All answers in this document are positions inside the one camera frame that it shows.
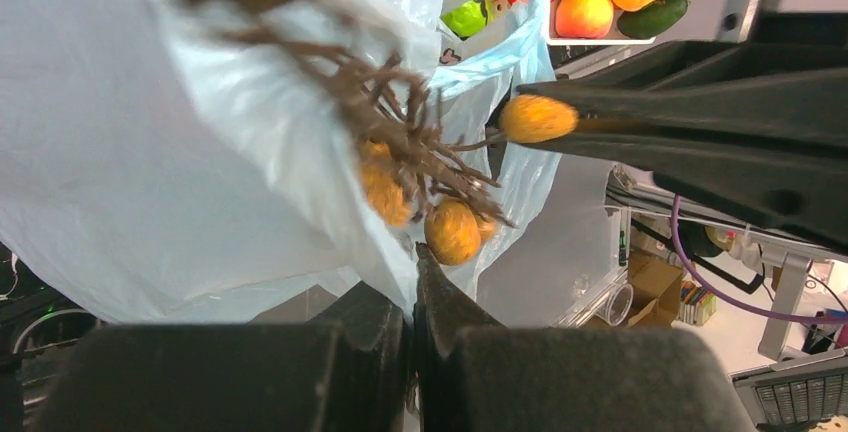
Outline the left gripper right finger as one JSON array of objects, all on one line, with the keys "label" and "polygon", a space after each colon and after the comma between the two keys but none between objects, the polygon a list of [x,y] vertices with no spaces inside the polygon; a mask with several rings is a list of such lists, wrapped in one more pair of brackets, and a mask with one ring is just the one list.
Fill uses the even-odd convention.
[{"label": "left gripper right finger", "polygon": [[721,365],[670,328],[509,328],[425,244],[414,309],[425,431],[748,431]]}]

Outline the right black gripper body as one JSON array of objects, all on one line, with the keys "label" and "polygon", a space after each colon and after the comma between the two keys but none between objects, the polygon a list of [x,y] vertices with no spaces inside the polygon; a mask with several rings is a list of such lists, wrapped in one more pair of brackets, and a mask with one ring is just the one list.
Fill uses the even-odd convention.
[{"label": "right black gripper body", "polygon": [[521,85],[517,114],[575,126],[541,150],[833,251],[847,247],[847,16],[768,12],[743,42],[673,41],[578,79]]}]

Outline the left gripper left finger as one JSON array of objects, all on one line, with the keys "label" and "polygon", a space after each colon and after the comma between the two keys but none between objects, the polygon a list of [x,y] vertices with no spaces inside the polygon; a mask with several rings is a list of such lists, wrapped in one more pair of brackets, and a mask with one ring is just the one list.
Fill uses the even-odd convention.
[{"label": "left gripper left finger", "polygon": [[110,326],[73,349],[37,431],[398,431],[408,329],[358,284],[303,323]]}]

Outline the brown longan fruit bunch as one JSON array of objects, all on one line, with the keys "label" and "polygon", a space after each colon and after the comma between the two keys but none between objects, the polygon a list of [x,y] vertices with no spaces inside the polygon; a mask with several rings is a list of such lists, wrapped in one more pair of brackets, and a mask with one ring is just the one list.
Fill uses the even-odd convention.
[{"label": "brown longan fruit bunch", "polygon": [[[185,1],[195,7],[209,0]],[[367,200],[386,224],[422,223],[436,261],[453,266],[470,261],[507,223],[489,193],[496,181],[464,162],[470,143],[443,141],[442,107],[430,104],[424,79],[403,69],[398,53],[372,65],[347,46],[289,38],[265,19],[275,8],[308,1],[357,30],[362,13],[341,0],[230,1],[252,24],[226,32],[226,40],[280,48],[336,100],[358,149]]]}]

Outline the light blue plastic bag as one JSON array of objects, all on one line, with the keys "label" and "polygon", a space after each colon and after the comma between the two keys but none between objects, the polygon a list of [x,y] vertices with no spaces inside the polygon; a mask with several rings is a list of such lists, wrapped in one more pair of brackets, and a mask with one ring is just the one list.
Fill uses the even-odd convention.
[{"label": "light blue plastic bag", "polygon": [[[511,85],[549,79],[546,0],[489,0],[465,40],[441,16],[470,0],[310,2],[272,28],[400,52],[445,100],[447,138],[477,139]],[[227,43],[229,0],[1,0],[1,239],[108,322],[246,322],[320,285],[364,281],[405,311],[408,242],[367,205],[334,101],[268,46]]]}]

